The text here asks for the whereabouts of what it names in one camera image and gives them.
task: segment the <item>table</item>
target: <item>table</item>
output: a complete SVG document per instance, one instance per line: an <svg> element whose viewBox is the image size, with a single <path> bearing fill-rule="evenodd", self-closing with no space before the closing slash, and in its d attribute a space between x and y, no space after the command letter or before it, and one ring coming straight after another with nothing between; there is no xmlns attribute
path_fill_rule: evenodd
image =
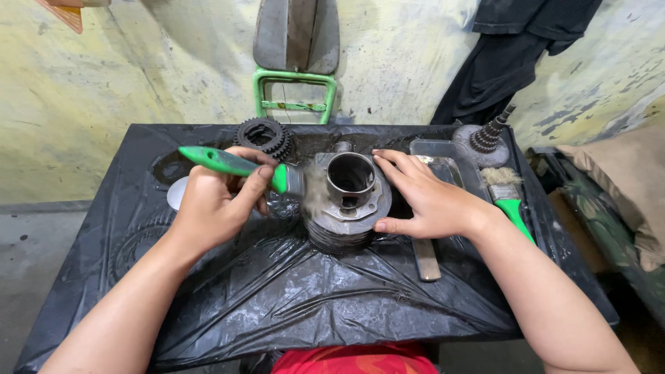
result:
<svg viewBox="0 0 665 374"><path fill-rule="evenodd" d="M181 145L231 145L236 126L133 124L102 181L33 326L17 373L34 373L67 333L168 229L169 186L193 166ZM288 126L287 161L302 162L350 140L359 153L408 150L415 138L449 139L455 126ZM539 247L613 325L618 316L558 221L515 144L508 166L524 179L522 214ZM391 214L408 207L394 191ZM332 257L307 241L297 204L271 201L234 240L209 252L179 289L151 368L175 371L276 349L385 341L499 340L521 336L491 274L461 237L434 241L442 278L418 280L410 240L379 237L357 255Z"/></svg>

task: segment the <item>plastic container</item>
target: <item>plastic container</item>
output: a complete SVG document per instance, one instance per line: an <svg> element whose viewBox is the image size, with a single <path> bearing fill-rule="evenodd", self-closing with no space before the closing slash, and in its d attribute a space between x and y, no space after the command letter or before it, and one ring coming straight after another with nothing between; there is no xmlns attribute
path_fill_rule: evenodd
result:
<svg viewBox="0 0 665 374"><path fill-rule="evenodd" d="M440 180L455 184L492 203L485 180L466 144L449 140L416 139L409 145L409 151L414 156L423 156L421 160Z"/></svg>

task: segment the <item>beige cloth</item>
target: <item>beige cloth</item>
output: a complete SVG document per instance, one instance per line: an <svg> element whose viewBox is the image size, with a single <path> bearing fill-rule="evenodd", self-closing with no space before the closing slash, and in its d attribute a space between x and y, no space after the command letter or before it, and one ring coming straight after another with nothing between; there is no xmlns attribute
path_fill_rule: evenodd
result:
<svg viewBox="0 0 665 374"><path fill-rule="evenodd" d="M635 231L642 268L665 264L665 124L557 148L612 196Z"/></svg>

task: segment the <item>hanging clothing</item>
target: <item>hanging clothing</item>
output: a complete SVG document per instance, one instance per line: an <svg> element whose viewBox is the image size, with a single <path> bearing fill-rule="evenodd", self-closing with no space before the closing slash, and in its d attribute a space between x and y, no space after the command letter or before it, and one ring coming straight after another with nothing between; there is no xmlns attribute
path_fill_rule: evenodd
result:
<svg viewBox="0 0 665 374"><path fill-rule="evenodd" d="M482 33L430 124L486 124L535 80L535 64L570 47L602 0L482 0L473 31Z"/></svg>

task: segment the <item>fingernail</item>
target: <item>fingernail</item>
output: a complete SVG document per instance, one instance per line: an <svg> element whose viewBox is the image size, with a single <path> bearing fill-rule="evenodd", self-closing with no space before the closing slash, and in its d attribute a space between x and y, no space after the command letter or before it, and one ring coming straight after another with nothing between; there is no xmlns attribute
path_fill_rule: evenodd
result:
<svg viewBox="0 0 665 374"><path fill-rule="evenodd" d="M259 175L262 178L272 178L273 174L275 173L275 170L271 168L270 166L261 166L259 169Z"/></svg>

